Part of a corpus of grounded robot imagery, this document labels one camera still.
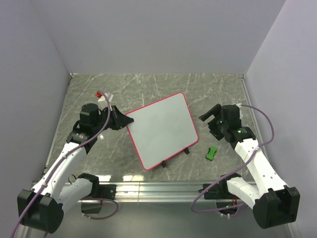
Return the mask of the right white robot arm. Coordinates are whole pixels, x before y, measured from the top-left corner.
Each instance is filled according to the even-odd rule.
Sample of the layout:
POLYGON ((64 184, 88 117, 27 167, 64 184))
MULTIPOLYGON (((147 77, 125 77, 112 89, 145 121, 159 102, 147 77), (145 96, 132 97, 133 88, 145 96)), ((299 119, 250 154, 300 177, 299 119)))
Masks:
POLYGON ((225 139, 242 159, 243 164, 205 187, 191 204, 207 193, 221 195, 224 198, 235 196, 253 211, 257 224, 267 229, 295 222, 297 219, 300 193, 295 187, 289 187, 273 169, 264 155, 255 134, 249 127, 242 125, 242 104, 215 105, 201 121, 210 116, 210 133, 217 139, 225 139))

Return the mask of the pink-framed whiteboard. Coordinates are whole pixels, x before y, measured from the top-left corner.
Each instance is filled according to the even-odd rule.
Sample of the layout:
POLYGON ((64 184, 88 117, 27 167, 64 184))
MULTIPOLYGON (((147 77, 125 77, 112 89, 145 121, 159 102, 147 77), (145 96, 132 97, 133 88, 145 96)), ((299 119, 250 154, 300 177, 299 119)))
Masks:
POLYGON ((199 141, 185 94, 177 92, 127 112, 127 126, 144 170, 149 171, 199 141))

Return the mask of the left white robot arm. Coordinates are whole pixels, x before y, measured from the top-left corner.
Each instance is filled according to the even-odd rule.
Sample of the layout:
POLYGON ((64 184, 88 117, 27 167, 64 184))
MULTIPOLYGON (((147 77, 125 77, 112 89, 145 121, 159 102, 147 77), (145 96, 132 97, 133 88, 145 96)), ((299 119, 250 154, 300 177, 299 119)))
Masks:
POLYGON ((92 103, 82 106, 79 120, 54 164, 31 190, 23 189, 19 193, 18 223, 52 234, 59 228, 65 213, 79 200, 103 199, 98 176, 83 173, 70 186, 65 182, 88 155, 101 132, 108 128, 120 130, 133 121, 116 106, 102 110, 92 103))

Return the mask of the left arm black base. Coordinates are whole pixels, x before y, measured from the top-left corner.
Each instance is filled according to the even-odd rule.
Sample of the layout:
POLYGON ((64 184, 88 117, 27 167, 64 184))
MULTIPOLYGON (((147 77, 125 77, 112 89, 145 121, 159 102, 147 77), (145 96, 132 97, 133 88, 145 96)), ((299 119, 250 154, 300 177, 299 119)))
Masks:
POLYGON ((106 198, 106 199, 115 199, 116 195, 116 184, 100 184, 93 186, 92 191, 83 197, 83 199, 88 198, 106 198))

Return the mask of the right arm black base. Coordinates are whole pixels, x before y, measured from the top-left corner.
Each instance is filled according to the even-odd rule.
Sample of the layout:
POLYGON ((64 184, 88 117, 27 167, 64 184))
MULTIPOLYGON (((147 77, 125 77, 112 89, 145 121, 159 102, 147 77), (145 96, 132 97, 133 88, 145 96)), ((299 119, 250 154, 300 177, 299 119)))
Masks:
POLYGON ((233 195, 229 193, 226 185, 217 183, 214 187, 210 188, 203 197, 205 200, 232 199, 233 195))

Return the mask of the green whiteboard eraser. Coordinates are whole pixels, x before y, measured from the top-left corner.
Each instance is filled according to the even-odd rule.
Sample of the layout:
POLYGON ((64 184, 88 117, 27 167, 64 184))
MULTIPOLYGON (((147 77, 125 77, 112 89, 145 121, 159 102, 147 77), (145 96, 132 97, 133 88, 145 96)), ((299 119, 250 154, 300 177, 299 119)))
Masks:
POLYGON ((207 160, 212 161, 212 160, 214 159, 214 156, 215 156, 215 154, 217 153, 217 151, 218 151, 218 148, 217 148, 217 147, 214 147, 214 146, 209 147, 208 152, 207 152, 205 158, 206 158, 207 160))

